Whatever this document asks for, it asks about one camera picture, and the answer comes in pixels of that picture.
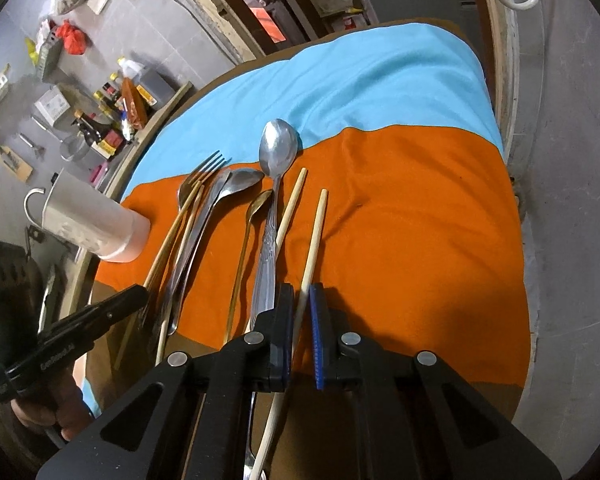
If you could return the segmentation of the person's left hand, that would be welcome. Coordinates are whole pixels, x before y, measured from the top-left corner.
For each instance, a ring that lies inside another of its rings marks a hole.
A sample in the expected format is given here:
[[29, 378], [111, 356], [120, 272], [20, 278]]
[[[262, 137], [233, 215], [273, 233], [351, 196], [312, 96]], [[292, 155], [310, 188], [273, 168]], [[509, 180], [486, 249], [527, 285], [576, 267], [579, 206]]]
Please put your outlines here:
[[93, 414], [83, 400], [71, 368], [55, 376], [48, 383], [46, 393], [47, 398], [42, 402], [32, 398], [10, 401], [12, 411], [23, 426], [30, 429], [58, 427], [61, 437], [70, 441], [91, 425]]

